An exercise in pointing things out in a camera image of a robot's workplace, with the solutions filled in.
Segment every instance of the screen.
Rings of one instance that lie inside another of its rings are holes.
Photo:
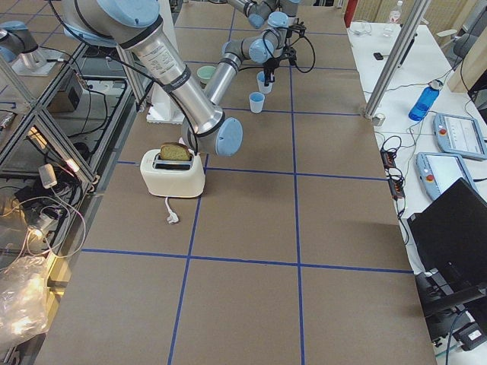
[[[409,227],[426,270],[437,268],[454,291],[487,282],[487,203],[457,180]],[[465,303],[487,332],[487,298]]]

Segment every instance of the white cup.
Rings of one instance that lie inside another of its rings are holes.
[[[257,84],[259,85],[259,91],[262,94],[268,94],[272,90],[272,82],[269,82],[269,86],[264,85],[266,77],[264,76],[264,71],[261,71],[257,74]]]
[[[249,95],[249,102],[250,102],[250,111],[252,113],[260,113],[262,112],[262,108],[264,107],[264,100],[266,96],[262,93],[255,92]]]

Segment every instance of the plastic bottle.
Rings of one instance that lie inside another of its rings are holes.
[[[397,5],[390,11],[389,17],[387,18],[387,25],[384,27],[383,35],[385,37],[390,37],[394,33],[394,24],[399,23],[399,18],[401,17],[401,11],[403,10],[403,2],[398,1]]]
[[[418,101],[409,112],[409,118],[416,122],[423,120],[428,114],[429,109],[440,94],[443,83],[439,80],[433,80],[421,93]]]

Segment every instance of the bread slice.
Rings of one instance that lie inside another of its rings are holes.
[[[161,146],[161,160],[189,161],[191,153],[187,146],[176,142],[163,143]]]

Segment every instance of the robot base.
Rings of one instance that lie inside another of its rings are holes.
[[[42,50],[45,57],[47,59],[59,59],[62,58],[62,53],[57,51],[52,51],[50,49],[43,49]],[[47,62],[44,66],[41,66],[35,70],[30,70],[29,68],[25,67],[25,64],[19,58],[15,60],[12,64],[12,68],[15,73],[19,76],[49,76],[51,71],[53,70],[54,66],[58,65],[58,62]]]
[[[152,195],[170,198],[195,198],[203,193],[205,171],[200,156],[191,161],[165,161],[160,150],[145,153],[140,172]]]

